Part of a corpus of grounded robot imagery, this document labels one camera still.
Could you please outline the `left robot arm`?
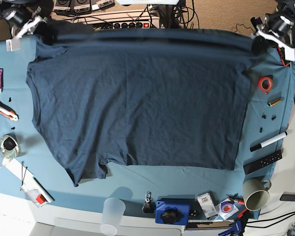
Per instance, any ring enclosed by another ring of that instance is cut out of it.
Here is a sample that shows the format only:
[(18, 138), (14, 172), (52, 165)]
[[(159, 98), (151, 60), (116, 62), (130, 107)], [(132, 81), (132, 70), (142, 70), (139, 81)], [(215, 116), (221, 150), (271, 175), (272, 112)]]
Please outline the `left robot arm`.
[(270, 34), (284, 39), (295, 26), (295, 0), (277, 0), (276, 10), (267, 13), (256, 26), (257, 32)]

